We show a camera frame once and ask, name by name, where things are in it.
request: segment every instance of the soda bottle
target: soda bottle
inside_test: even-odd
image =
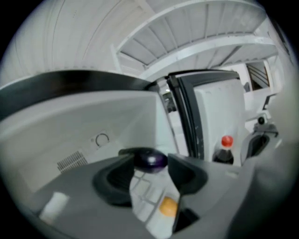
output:
[[[226,164],[234,163],[234,156],[231,152],[234,139],[230,135],[225,135],[221,139],[221,148],[218,149],[213,155],[214,162],[221,162]]]

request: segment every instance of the orange object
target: orange object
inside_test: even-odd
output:
[[[178,203],[170,197],[164,197],[159,210],[165,216],[175,217],[178,210]]]
[[[221,144],[224,147],[232,147],[233,142],[234,142],[234,138],[232,136],[230,136],[230,135],[223,136],[222,140],[221,140]]]

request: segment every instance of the white object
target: white object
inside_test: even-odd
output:
[[[205,84],[194,90],[202,124],[205,160],[212,161],[214,151],[221,146],[222,137],[230,135],[234,138],[234,165],[240,166],[241,144],[248,135],[240,80]]]
[[[39,218],[51,225],[67,205],[69,197],[61,192],[54,192],[50,201],[45,205]]]
[[[136,171],[130,183],[133,213],[156,239],[167,239],[172,235],[175,217],[163,215],[159,206],[165,196],[176,202],[180,197],[168,168],[155,174],[143,174],[138,182],[136,174],[140,176]]]
[[[136,177],[142,177],[144,175],[144,173],[142,171],[136,170],[135,171],[135,176]]]

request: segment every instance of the vent grille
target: vent grille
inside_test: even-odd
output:
[[[57,168],[59,169],[60,173],[64,173],[70,169],[74,169],[87,164],[88,163],[83,154],[79,151],[76,151],[65,159],[59,161],[57,163]]]

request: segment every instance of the orange sticker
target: orange sticker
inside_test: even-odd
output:
[[[170,197],[164,197],[159,209],[163,215],[175,217],[177,214],[178,203]]]

